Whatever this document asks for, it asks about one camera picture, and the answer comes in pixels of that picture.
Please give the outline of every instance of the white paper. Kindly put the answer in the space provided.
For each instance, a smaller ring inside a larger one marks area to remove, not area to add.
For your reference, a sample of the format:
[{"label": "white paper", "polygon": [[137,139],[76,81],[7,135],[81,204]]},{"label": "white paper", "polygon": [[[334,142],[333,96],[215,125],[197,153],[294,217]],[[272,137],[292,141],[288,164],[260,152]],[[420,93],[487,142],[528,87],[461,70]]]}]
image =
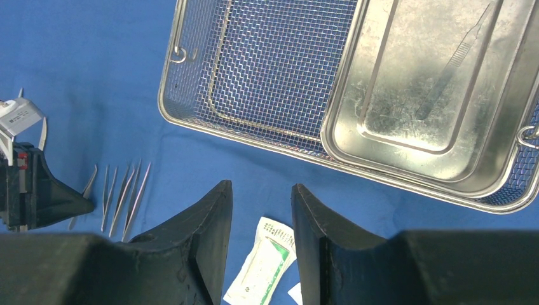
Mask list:
[{"label": "white paper", "polygon": [[231,305],[267,305],[284,272],[296,260],[294,231],[262,217],[253,249],[224,300]]},{"label": "white paper", "polygon": [[288,294],[293,298],[297,305],[303,305],[303,299],[301,298],[301,283],[297,283],[288,291]]}]

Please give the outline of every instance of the stainless steel tray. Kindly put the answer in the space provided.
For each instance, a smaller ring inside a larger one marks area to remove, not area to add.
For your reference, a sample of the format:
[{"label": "stainless steel tray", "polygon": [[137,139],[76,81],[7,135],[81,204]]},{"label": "stainless steel tray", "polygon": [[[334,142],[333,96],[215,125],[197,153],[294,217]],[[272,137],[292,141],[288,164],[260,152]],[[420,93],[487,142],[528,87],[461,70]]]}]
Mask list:
[{"label": "stainless steel tray", "polygon": [[461,196],[497,191],[536,102],[535,4],[369,1],[341,61],[326,151]]},{"label": "stainless steel tray", "polygon": [[178,1],[158,94],[163,117],[486,212],[525,207],[537,194],[539,153],[534,147],[539,140],[528,135],[535,132],[530,128],[539,121],[539,108],[522,124],[528,126],[521,135],[527,146],[515,147],[504,186],[486,197],[458,196],[417,179],[336,161],[326,153],[320,140],[322,118],[343,50],[350,45],[348,33],[363,7],[361,1],[343,0]]}]

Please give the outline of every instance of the red component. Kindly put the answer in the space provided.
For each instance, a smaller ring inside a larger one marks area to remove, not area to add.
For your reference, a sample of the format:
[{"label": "red component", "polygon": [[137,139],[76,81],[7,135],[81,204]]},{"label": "red component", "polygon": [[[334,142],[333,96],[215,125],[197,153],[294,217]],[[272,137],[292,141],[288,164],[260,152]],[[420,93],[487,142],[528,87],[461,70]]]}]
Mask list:
[{"label": "red component", "polygon": [[20,152],[17,156],[17,165],[20,170],[28,169],[28,153]]}]

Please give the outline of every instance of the wire mesh basket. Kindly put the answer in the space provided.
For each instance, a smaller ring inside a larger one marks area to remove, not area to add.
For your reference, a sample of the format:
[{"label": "wire mesh basket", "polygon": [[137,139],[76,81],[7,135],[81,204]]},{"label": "wire mesh basket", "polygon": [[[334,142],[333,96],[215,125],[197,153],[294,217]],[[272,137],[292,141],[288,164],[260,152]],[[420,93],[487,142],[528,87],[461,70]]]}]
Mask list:
[{"label": "wire mesh basket", "polygon": [[178,0],[158,96],[174,124],[287,154],[446,202],[503,214],[537,195],[539,156],[529,114],[509,177],[466,198],[332,159],[320,129],[357,0]]}]

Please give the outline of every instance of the blue tablecloth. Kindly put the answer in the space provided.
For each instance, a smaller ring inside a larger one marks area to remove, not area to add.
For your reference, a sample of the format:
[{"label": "blue tablecloth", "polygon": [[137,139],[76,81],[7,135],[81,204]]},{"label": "blue tablecloth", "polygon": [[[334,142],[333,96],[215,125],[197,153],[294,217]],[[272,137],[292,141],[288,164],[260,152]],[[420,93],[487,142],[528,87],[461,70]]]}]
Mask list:
[{"label": "blue tablecloth", "polygon": [[[298,182],[385,237],[419,227],[539,227],[537,204],[490,215],[165,122],[156,96],[174,6],[174,0],[0,1],[0,98],[16,97],[23,86],[47,115],[46,159],[56,178],[82,190],[93,165],[100,169],[92,197],[99,206],[80,217],[75,231],[101,234],[104,168],[118,165],[121,176],[126,162],[139,158],[153,169],[132,236],[190,206],[220,180],[233,181],[223,293],[252,248],[261,216],[292,225],[290,190]],[[37,145],[40,129],[17,139]],[[36,231],[64,232],[67,221]],[[287,291],[298,281],[293,264],[272,304],[294,304]]]}]

